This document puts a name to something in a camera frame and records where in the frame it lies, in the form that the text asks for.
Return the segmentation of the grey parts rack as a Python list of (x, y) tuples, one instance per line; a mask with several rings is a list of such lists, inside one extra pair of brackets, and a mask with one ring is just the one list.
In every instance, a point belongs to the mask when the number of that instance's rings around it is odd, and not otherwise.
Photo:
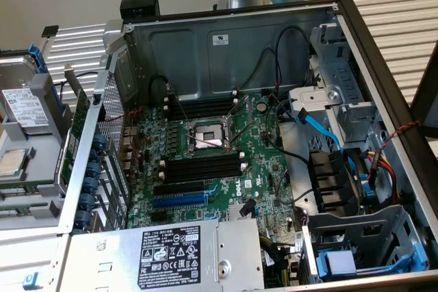
[(52, 93), (50, 74), (38, 73), (31, 81), (30, 90), (37, 96), (49, 123), (49, 134), (27, 135), (19, 124), (1, 121), (3, 129), (0, 141), (0, 158), (8, 150), (27, 149), (22, 170), (11, 177), (0, 177), (0, 186), (24, 187), (25, 195), (2, 196), (0, 205), (24, 205), (46, 202), (47, 206), (32, 208), (31, 215), (0, 217), (0, 232), (28, 228), (57, 226), (62, 212), (63, 195), (55, 184), (57, 161), (64, 138), (68, 132), (71, 111), (61, 113)]

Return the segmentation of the CPU socket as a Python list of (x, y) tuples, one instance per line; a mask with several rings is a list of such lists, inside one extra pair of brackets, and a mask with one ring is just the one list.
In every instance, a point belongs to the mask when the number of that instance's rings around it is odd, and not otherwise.
[(197, 118), (183, 123), (186, 144), (183, 154), (198, 156), (204, 151), (236, 151), (233, 145), (235, 123), (232, 116)]

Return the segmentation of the long black expansion slot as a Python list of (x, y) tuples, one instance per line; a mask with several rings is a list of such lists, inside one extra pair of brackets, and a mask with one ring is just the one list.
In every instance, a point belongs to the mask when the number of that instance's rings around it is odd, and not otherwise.
[(205, 184), (202, 181), (188, 182), (188, 183), (175, 183), (168, 185), (159, 185), (153, 188), (153, 194), (155, 196), (166, 196), (173, 194), (190, 194), (201, 192), (205, 190)]

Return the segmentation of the open metal PC case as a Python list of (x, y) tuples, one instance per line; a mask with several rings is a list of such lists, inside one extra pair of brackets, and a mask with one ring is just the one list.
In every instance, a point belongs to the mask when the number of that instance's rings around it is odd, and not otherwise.
[[(315, 86), (310, 59), (313, 28), (335, 23), (350, 45), (350, 67), (362, 94), (376, 105), (366, 142), (343, 145), (328, 125), (305, 109), (295, 114), (289, 92)], [(132, 199), (127, 178), (125, 129), (135, 114), (161, 107), (175, 89), (179, 100), (266, 93), (288, 122), (279, 126), (293, 193), (293, 229), (278, 239), (265, 235), (255, 218), (264, 288), (250, 292), (438, 292), (438, 162), (352, 0), (310, 1), (246, 10), (162, 16), (123, 23), (109, 46), (99, 75), (66, 195), (66, 247), (54, 282), (60, 292), (71, 239), (76, 235), (129, 228)], [(107, 138), (107, 149), (91, 149), (92, 138)], [(302, 228), (321, 214), (309, 176), (310, 150), (340, 151), (359, 209), (368, 215), (400, 205), (410, 215), (429, 261), (426, 271), (303, 284), (299, 281)], [(90, 225), (74, 228), (87, 162), (101, 175), (89, 211)]]

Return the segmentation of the green RAM stick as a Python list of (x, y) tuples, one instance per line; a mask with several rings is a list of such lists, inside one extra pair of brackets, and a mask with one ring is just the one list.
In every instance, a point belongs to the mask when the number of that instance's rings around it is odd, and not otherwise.
[(27, 190), (24, 187), (6, 187), (0, 186), (0, 194), (2, 196), (25, 195)]
[(46, 202), (24, 205), (0, 205), (0, 217), (17, 217), (31, 215), (32, 208), (42, 208), (47, 206)]

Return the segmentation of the small black box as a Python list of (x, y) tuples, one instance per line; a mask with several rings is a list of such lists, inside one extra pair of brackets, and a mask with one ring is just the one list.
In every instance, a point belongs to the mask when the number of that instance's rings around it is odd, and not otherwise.
[(159, 16), (159, 0), (121, 0), (120, 16), (123, 20)]

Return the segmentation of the blue expansion slot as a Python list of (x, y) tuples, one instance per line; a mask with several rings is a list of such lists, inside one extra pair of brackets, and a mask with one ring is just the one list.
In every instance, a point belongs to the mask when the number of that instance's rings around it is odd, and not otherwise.
[(153, 199), (153, 208), (180, 207), (192, 204), (208, 203), (208, 195), (204, 193), (184, 194), (178, 196), (169, 196), (165, 198)]

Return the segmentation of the blue case latch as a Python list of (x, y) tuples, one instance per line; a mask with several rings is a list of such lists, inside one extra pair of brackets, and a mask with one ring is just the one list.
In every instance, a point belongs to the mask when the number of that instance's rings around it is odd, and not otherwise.
[(40, 288), (38, 285), (38, 275), (39, 273), (37, 271), (25, 274), (22, 282), (24, 291), (35, 291)]

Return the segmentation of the thin metal locking lever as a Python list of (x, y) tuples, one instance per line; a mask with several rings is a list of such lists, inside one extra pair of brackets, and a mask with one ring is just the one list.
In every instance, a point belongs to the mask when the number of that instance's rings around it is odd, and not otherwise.
[(182, 104), (181, 104), (181, 101), (179, 100), (179, 96), (178, 96), (176, 90), (175, 90), (175, 89), (171, 89), (171, 94), (174, 96), (174, 99), (175, 99), (176, 103), (178, 104), (179, 109), (181, 110), (181, 113), (183, 114), (183, 116), (184, 116), (184, 118), (185, 118), (185, 121), (186, 121), (187, 124), (189, 125), (190, 120), (189, 120), (189, 118), (187, 117), (187, 114), (186, 114), (186, 112), (185, 112), (185, 110), (184, 110), (184, 108), (183, 108), (183, 106), (182, 106)]
[(231, 138), (229, 146), (243, 145), (250, 138), (257, 137), (259, 133), (260, 128), (256, 122), (248, 122)]

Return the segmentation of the grey corner bracket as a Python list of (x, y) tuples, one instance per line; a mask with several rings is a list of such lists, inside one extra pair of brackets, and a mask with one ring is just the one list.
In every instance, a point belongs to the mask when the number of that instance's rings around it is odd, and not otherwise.
[(103, 46), (105, 52), (110, 52), (110, 44), (123, 34), (123, 19), (113, 19), (106, 22), (103, 31)]

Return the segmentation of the blue disk bracket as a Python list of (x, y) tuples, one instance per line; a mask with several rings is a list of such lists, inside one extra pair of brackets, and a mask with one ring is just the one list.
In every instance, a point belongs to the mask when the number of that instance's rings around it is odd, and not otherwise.
[[(49, 70), (48, 70), (47, 65), (45, 63), (43, 54), (42, 54), (41, 50), (37, 46), (34, 45), (34, 43), (30, 44), (27, 52), (36, 61), (36, 65), (38, 67), (38, 72), (44, 73), (44, 74), (45, 73), (49, 74)], [(60, 108), (61, 113), (64, 113), (65, 107), (62, 104), (62, 101), (60, 99), (60, 96), (57, 93), (57, 90), (56, 90), (54, 83), (51, 84), (51, 89), (52, 89), (52, 93), (55, 96), (55, 100), (57, 102), (58, 107)]]

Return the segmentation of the silver hard disk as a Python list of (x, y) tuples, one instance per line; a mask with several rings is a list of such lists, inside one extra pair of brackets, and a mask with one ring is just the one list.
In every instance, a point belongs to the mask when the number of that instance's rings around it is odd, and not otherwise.
[(7, 121), (19, 124), (27, 135), (50, 133), (41, 102), (30, 90), (38, 73), (37, 62), (30, 55), (0, 55), (0, 105)]

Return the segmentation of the silver chipset heatsink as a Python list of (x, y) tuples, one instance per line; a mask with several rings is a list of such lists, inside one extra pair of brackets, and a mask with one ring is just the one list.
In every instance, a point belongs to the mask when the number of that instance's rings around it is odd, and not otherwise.
[(255, 207), (246, 204), (230, 204), (227, 208), (226, 221), (249, 220), (255, 217)]

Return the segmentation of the metal socket cover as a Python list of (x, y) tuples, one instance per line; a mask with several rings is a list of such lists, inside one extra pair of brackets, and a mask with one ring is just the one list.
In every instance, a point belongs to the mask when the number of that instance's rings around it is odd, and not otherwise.
[(249, 99), (249, 95), (245, 95), (243, 98), (239, 99), (234, 106), (231, 108), (231, 110), (228, 112), (228, 114), (225, 116), (225, 118), (228, 120), (232, 115), (238, 114), (241, 111), (246, 112), (247, 121), (252, 121), (252, 115), (253, 115), (253, 104)]

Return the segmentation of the green Dell motherboard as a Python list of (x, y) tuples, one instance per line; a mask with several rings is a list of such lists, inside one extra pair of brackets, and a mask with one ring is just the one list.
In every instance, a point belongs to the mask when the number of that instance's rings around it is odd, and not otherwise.
[[(281, 108), (272, 105), (271, 98), (263, 92), (249, 94), (253, 104), (252, 121), (260, 128), (257, 137), (236, 146), (236, 151), (204, 151), (198, 156), (183, 154), (186, 139), (183, 135), (185, 120), (169, 120), (168, 105), (138, 111), (125, 129), (124, 142), (131, 160), (128, 162), (127, 178), (132, 193), (127, 225), (140, 228), (160, 224), (179, 224), (201, 220), (226, 221), (230, 204), (246, 204), (255, 207), (255, 219), (265, 235), (278, 239), (294, 226), (294, 210), (291, 205), (293, 193), (289, 187), (289, 168), (286, 155), (281, 152), (279, 126), (288, 122)], [(256, 104), (264, 102), (267, 111), (260, 114)], [(232, 115), (235, 134), (247, 121), (246, 112)], [(153, 208), (153, 199), (178, 196), (173, 194), (155, 196), (153, 188), (168, 185), (159, 178), (166, 172), (165, 160), (208, 157), (213, 155), (238, 154), (241, 160), (241, 176), (204, 180), (208, 203), (180, 207)], [(165, 211), (166, 222), (152, 222), (150, 214)]]

